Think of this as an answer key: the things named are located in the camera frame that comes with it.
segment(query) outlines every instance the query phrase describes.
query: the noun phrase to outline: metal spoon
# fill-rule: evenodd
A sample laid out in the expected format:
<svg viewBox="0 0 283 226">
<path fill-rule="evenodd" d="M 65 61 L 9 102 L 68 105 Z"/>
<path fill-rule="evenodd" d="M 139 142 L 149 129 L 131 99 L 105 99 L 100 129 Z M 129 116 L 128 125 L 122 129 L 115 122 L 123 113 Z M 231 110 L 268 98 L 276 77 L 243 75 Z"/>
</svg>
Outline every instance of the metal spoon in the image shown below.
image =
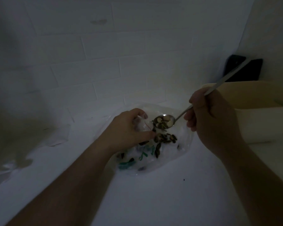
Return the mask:
<svg viewBox="0 0 283 226">
<path fill-rule="evenodd" d="M 239 66 L 237 66 L 236 68 L 234 68 L 233 70 L 231 70 L 231 72 L 229 72 L 227 75 L 225 75 L 222 79 L 220 79 L 214 86 L 212 86 L 211 88 L 209 88 L 209 90 L 207 92 L 205 92 L 205 96 L 210 94 L 212 91 L 214 91 L 215 89 L 217 89 L 219 86 L 221 86 L 223 83 L 225 83 L 226 80 L 228 80 L 231 76 L 233 76 L 235 73 L 237 73 L 238 71 L 240 71 L 246 64 L 248 64 L 251 61 L 251 59 L 246 59 L 244 62 L 242 62 Z M 158 129 L 161 130 L 166 130 L 169 129 L 170 127 L 172 127 L 176 121 L 178 121 L 179 118 L 181 118 L 181 116 L 183 114 L 185 114 L 188 110 L 190 110 L 191 108 L 193 108 L 193 105 L 190 105 L 185 111 L 183 111 L 177 118 L 175 118 L 172 115 L 169 114 L 164 114 L 161 116 L 156 117 L 152 122 L 154 124 L 154 126 Z"/>
</svg>

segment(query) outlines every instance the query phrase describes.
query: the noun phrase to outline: black object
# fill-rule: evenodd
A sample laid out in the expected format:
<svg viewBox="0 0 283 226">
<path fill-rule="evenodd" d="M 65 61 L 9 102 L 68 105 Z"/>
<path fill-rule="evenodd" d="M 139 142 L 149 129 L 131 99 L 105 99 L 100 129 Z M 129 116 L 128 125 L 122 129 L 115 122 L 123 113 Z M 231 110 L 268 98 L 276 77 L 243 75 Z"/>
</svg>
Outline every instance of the black object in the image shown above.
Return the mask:
<svg viewBox="0 0 283 226">
<path fill-rule="evenodd" d="M 231 55 L 226 61 L 223 76 L 227 75 L 232 69 L 239 66 L 245 60 L 245 56 Z M 263 59 L 254 59 L 230 77 L 226 82 L 257 81 L 259 79 L 262 64 Z"/>
</svg>

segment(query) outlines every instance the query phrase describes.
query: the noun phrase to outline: person's left hand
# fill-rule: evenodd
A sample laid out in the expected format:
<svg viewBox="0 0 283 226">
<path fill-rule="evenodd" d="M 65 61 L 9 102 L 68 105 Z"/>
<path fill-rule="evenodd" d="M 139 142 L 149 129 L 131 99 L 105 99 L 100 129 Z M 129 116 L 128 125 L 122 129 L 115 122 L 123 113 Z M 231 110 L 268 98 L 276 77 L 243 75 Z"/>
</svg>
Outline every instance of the person's left hand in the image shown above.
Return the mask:
<svg viewBox="0 0 283 226">
<path fill-rule="evenodd" d="M 147 118 L 147 114 L 138 108 L 122 112 L 113 119 L 97 141 L 108 148 L 112 153 L 116 153 L 129 149 L 138 143 L 153 139 L 155 132 L 138 132 L 134 129 L 132 121 L 137 116 Z"/>
</svg>

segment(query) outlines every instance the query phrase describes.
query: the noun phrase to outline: person's right hand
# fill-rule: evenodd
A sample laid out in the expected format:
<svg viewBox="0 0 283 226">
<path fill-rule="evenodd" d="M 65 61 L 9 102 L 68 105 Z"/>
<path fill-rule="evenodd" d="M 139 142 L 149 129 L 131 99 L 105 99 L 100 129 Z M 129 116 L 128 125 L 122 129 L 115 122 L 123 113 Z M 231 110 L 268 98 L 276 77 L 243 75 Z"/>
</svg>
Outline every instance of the person's right hand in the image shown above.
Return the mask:
<svg viewBox="0 0 283 226">
<path fill-rule="evenodd" d="M 202 143 L 218 158 L 222 158 L 234 146 L 243 145 L 235 110 L 214 90 L 207 96 L 209 89 L 202 88 L 194 92 L 189 102 L 193 108 L 184 116 L 187 126 L 197 134 Z"/>
</svg>

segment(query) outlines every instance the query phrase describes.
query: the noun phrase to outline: plastic bag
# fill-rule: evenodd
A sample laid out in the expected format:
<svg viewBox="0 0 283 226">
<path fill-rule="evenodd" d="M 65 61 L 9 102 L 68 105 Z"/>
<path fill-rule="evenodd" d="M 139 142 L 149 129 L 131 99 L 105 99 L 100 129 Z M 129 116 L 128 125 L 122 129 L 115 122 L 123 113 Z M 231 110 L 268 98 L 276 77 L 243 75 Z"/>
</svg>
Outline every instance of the plastic bag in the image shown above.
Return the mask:
<svg viewBox="0 0 283 226">
<path fill-rule="evenodd" d="M 151 121 L 159 115 L 170 114 L 176 117 L 181 113 L 179 110 L 154 104 L 140 103 L 126 105 L 117 110 L 107 119 L 104 126 L 97 133 L 96 138 L 102 134 L 114 117 L 119 115 L 121 112 L 131 110 L 133 108 L 140 108 L 148 115 L 147 119 L 138 117 L 133 121 L 137 131 L 152 130 L 153 124 Z M 116 171 L 126 171 L 131 175 L 153 171 L 185 154 L 189 150 L 193 139 L 193 132 L 187 128 L 186 121 L 183 118 L 180 118 L 173 127 L 167 129 L 165 132 L 156 128 L 156 133 L 168 133 L 168 136 L 174 135 L 177 140 L 170 143 L 161 143 L 161 147 L 159 149 L 160 154 L 158 157 L 156 154 L 157 152 L 155 153 L 157 143 L 155 143 L 154 140 L 150 140 L 148 143 L 143 145 L 138 144 L 131 149 L 117 153 L 111 158 L 114 162 L 114 169 Z"/>
</svg>

